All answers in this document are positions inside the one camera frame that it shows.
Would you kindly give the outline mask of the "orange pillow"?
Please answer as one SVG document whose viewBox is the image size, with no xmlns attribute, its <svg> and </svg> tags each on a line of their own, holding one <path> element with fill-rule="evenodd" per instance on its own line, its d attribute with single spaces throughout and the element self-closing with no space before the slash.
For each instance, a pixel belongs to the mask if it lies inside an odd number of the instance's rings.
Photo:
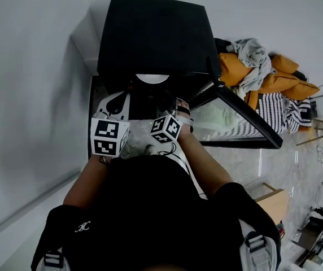
<svg viewBox="0 0 323 271">
<path fill-rule="evenodd" d="M 282 94 L 292 100 L 305 100 L 306 98 L 315 95 L 319 91 L 320 88 L 318 88 L 316 85 L 310 84 L 309 82 L 300 81 L 292 88 L 284 90 Z"/>
<path fill-rule="evenodd" d="M 260 94 L 278 93 L 293 88 L 300 80 L 290 74 L 276 72 L 269 74 L 263 81 L 258 92 Z"/>
<path fill-rule="evenodd" d="M 287 73 L 289 75 L 293 74 L 295 71 L 298 70 L 299 64 L 290 60 L 289 58 L 283 55 L 275 55 L 271 59 L 272 67 L 283 73 Z"/>
<path fill-rule="evenodd" d="M 228 87 L 238 86 L 252 71 L 252 67 L 246 67 L 235 53 L 220 53 L 219 58 L 222 68 L 220 81 Z"/>
</svg>

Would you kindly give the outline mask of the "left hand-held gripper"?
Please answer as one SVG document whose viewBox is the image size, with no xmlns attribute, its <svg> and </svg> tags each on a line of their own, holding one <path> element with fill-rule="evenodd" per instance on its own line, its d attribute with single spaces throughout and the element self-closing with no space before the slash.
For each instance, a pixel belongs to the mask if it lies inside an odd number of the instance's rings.
<svg viewBox="0 0 323 271">
<path fill-rule="evenodd" d="M 100 156 L 119 156 L 128 140 L 130 94 L 121 91 L 102 99 L 95 118 L 91 119 L 91 153 Z"/>
</svg>

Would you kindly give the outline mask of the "person's right hand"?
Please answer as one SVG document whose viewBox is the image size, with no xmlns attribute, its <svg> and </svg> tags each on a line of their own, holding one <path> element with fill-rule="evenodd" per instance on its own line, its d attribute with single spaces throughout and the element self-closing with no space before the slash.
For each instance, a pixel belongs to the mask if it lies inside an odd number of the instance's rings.
<svg viewBox="0 0 323 271">
<path fill-rule="evenodd" d="M 190 116 L 189 105 L 182 99 L 177 98 L 177 112 L 185 113 Z"/>
</svg>

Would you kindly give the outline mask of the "person's right forearm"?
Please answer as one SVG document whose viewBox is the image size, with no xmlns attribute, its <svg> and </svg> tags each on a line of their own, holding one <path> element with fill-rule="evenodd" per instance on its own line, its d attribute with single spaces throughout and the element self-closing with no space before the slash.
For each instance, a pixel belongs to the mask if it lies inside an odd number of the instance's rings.
<svg viewBox="0 0 323 271">
<path fill-rule="evenodd" d="M 178 144 L 189 162 L 197 183 L 208 199 L 211 199 L 222 185 L 233 182 L 225 168 L 196 139 L 189 125 L 182 126 Z"/>
</svg>

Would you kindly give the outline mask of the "light wooden table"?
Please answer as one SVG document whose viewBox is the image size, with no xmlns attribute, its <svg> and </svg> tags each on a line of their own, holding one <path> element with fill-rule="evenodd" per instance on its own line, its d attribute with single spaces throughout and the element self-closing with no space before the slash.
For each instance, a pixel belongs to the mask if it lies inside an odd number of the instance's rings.
<svg viewBox="0 0 323 271">
<path fill-rule="evenodd" d="M 287 214 L 290 201 L 289 193 L 285 189 L 275 189 L 266 182 L 263 182 L 262 185 L 270 192 L 258 197 L 255 201 L 278 225 Z"/>
</svg>

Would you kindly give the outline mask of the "black white striped blanket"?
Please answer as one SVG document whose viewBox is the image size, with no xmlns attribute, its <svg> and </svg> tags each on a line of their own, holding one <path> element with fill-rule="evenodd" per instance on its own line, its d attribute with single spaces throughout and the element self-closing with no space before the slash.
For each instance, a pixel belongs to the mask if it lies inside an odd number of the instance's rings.
<svg viewBox="0 0 323 271">
<path fill-rule="evenodd" d="M 312 127 L 311 103 L 308 98 L 292 100 L 282 93 L 260 94 L 257 100 L 256 113 L 278 134 L 308 131 Z M 260 136 L 260 132 L 255 127 L 245 119 L 240 118 L 230 129 L 224 127 L 208 130 L 203 139 Z"/>
</svg>

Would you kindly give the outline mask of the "grey crumpled cloth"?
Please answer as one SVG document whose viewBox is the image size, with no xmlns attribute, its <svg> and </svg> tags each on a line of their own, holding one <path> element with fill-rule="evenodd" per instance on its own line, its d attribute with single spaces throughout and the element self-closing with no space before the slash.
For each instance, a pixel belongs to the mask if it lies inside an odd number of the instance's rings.
<svg viewBox="0 0 323 271">
<path fill-rule="evenodd" d="M 247 68 L 252 68 L 239 83 L 244 93 L 260 89 L 264 79 L 277 71 L 272 67 L 271 59 L 265 47 L 256 38 L 237 40 L 226 47 L 229 53 L 235 53 Z"/>
</svg>

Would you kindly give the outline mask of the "black cabinet with glass door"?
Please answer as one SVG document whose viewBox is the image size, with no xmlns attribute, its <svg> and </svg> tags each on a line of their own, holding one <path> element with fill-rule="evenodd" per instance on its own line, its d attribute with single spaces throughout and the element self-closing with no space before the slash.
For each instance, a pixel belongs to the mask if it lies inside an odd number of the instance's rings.
<svg viewBox="0 0 323 271">
<path fill-rule="evenodd" d="M 282 138 L 245 101 L 241 89 L 220 81 L 216 41 L 203 6 L 174 0 L 111 0 L 97 65 L 108 96 L 130 94 L 129 120 L 153 120 L 158 107 L 185 100 L 193 110 L 205 105 L 234 109 L 260 137 L 203 139 L 208 130 L 194 126 L 203 146 L 278 149 Z M 169 75 L 147 84 L 136 74 Z"/>
</svg>

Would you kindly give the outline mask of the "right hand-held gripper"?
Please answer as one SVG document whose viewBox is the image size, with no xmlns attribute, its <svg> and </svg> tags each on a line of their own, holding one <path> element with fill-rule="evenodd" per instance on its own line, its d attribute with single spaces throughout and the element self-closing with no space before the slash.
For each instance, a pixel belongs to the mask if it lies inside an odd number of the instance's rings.
<svg viewBox="0 0 323 271">
<path fill-rule="evenodd" d="M 159 143 L 176 142 L 183 125 L 189 126 L 193 132 L 194 120 L 190 110 L 183 107 L 182 99 L 172 99 L 167 107 L 158 107 L 156 119 L 151 123 L 150 135 Z"/>
</svg>

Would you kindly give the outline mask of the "person's black t-shirt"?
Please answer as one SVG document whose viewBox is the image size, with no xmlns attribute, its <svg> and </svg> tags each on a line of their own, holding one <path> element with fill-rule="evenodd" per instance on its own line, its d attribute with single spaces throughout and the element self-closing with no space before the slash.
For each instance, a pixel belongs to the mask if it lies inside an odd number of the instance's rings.
<svg viewBox="0 0 323 271">
<path fill-rule="evenodd" d="M 170 158 L 114 159 L 91 208 L 50 211 L 31 270 L 60 251 L 71 271 L 242 271 L 241 222 L 280 245 L 275 223 L 242 185 L 224 184 L 205 200 Z"/>
</svg>

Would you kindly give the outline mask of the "white round plate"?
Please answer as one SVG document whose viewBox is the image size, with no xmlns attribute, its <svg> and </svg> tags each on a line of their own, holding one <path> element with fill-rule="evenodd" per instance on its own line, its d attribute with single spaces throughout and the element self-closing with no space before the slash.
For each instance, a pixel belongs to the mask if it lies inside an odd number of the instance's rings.
<svg viewBox="0 0 323 271">
<path fill-rule="evenodd" d="M 147 84 L 160 84 L 169 78 L 169 75 L 155 75 L 155 74 L 136 74 L 138 79 Z"/>
</svg>

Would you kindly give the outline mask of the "person's left forearm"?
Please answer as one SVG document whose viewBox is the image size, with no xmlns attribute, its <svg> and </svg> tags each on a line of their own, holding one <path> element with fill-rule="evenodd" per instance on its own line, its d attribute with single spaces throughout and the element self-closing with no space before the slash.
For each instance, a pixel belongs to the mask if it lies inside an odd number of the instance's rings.
<svg viewBox="0 0 323 271">
<path fill-rule="evenodd" d="M 63 200 L 66 206 L 88 209 L 95 202 L 104 183 L 111 158 L 92 155 Z"/>
</svg>

